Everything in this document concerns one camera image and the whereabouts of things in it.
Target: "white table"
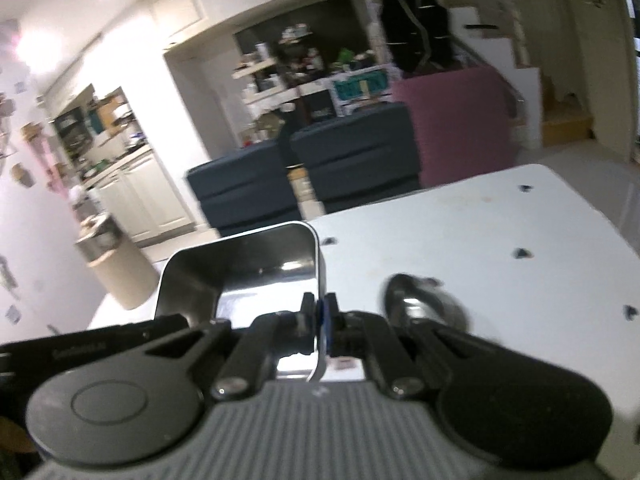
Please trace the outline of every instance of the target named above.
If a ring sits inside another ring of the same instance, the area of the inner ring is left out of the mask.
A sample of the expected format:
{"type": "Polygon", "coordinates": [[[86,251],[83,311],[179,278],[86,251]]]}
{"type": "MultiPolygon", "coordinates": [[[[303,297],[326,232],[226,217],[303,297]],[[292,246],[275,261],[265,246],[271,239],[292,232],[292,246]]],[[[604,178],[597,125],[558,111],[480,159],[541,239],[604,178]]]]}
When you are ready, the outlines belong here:
{"type": "MultiPolygon", "coordinates": [[[[433,276],[465,307],[470,332],[576,370],[615,410],[598,459],[618,479],[640,471],[640,258],[613,226],[544,166],[523,166],[310,222],[326,290],[342,310],[382,312],[386,280],[433,276]],[[532,186],[529,192],[520,185],[532,186]],[[516,248],[532,258],[515,259],[516,248]]],[[[153,316],[108,298],[92,327],[153,316]]]]}

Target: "handrail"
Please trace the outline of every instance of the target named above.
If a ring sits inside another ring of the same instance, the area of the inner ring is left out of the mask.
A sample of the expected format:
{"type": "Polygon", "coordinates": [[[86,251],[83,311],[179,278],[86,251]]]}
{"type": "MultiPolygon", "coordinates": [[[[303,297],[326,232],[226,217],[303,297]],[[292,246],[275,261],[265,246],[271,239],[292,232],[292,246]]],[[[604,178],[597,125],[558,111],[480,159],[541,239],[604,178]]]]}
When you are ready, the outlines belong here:
{"type": "MultiPolygon", "coordinates": [[[[490,63],[487,63],[480,54],[460,40],[460,38],[451,36],[450,40],[454,47],[456,57],[463,58],[461,61],[465,66],[491,66],[490,63]]],[[[504,84],[505,101],[509,118],[515,122],[526,123],[527,109],[524,97],[497,70],[496,73],[500,76],[504,84]]]]}

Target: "hanging clothes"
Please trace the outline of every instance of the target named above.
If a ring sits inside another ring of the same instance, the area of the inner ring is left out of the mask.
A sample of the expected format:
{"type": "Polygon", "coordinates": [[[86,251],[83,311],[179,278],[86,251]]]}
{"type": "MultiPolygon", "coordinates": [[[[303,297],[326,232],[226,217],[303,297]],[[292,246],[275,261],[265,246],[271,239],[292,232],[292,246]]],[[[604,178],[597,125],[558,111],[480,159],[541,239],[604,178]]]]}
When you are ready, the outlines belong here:
{"type": "Polygon", "coordinates": [[[449,13],[437,0],[382,0],[380,20],[398,68],[422,72],[453,62],[449,13]]]}

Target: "trash can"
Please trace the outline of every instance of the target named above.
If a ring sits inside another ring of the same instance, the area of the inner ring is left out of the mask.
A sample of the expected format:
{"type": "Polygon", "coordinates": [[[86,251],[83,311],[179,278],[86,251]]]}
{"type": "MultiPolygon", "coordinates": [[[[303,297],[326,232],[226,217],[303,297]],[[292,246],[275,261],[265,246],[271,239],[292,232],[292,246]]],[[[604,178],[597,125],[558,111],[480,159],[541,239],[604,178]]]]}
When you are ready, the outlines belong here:
{"type": "Polygon", "coordinates": [[[76,246],[108,293],[126,310],[145,303],[158,287],[158,271],[110,214],[84,220],[76,246]]]}

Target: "light fixture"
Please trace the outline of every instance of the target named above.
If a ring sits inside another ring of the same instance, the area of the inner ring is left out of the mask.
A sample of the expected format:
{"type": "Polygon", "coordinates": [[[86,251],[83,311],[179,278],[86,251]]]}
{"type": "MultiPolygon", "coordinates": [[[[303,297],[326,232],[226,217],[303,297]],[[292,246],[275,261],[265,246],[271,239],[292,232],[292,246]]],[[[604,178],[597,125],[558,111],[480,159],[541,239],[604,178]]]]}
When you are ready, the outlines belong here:
{"type": "Polygon", "coordinates": [[[44,31],[26,32],[15,48],[18,57],[35,75],[55,70],[62,57],[60,38],[44,31]]]}

